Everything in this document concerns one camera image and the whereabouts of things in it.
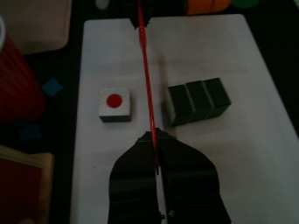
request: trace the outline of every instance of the red cup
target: red cup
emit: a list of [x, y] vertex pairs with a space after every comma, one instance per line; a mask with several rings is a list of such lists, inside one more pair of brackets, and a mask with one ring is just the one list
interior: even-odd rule
[[46, 100], [34, 72], [6, 33], [0, 16], [0, 125], [22, 119], [36, 120]]

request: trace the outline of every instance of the red line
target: red line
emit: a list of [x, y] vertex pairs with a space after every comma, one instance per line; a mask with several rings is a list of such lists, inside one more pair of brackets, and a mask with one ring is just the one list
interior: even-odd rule
[[139, 38], [140, 38], [140, 45], [142, 45], [143, 57], [144, 57], [144, 79], [146, 79], [147, 102], [148, 102], [148, 110], [150, 110], [150, 123], [151, 123], [152, 141], [154, 141], [155, 171], [156, 171], [156, 173], [159, 173], [158, 137], [156, 137], [156, 130], [155, 130], [155, 109], [154, 109], [150, 69], [148, 69], [147, 53], [146, 53], [144, 13], [143, 13], [143, 7], [142, 7], [140, 0], [138, 0], [138, 21], [139, 21]]

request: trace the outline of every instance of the white cube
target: white cube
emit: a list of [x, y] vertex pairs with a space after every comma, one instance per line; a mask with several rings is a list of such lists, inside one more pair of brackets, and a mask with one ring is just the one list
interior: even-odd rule
[[98, 115], [104, 123], [131, 121], [131, 97], [128, 88], [115, 87], [100, 90]]

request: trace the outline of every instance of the white table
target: white table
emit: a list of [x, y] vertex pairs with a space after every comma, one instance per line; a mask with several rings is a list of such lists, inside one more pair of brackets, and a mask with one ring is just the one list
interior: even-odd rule
[[[216, 165], [232, 223], [299, 223], [299, 143], [240, 15], [154, 18], [147, 28], [156, 126]], [[171, 128], [166, 89], [220, 77], [232, 105], [214, 119]], [[102, 88], [130, 88], [132, 122], [103, 123]], [[127, 19], [88, 21], [79, 86], [71, 223], [107, 223], [114, 163], [150, 130], [138, 31]]]

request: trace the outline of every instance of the black background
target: black background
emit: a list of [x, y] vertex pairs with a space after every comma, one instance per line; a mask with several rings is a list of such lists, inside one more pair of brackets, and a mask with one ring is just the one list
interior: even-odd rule
[[[156, 2], [155, 17], [183, 16], [182, 0]], [[293, 0], [261, 0], [259, 5], [250, 9], [230, 6], [219, 14], [230, 13], [246, 16], [294, 129], [299, 134], [299, 10], [295, 3]], [[72, 0], [68, 44], [55, 52], [26, 56], [40, 84], [55, 78], [63, 85], [58, 95], [47, 98], [47, 109], [38, 121], [42, 139], [20, 139], [19, 129], [27, 124], [26, 121], [0, 127], [0, 144], [27, 153], [51, 152], [55, 156], [51, 199], [51, 223], [55, 224], [70, 223], [71, 215], [83, 25], [90, 19], [124, 17], [120, 0], [111, 0], [107, 10], [96, 8], [95, 0]]]

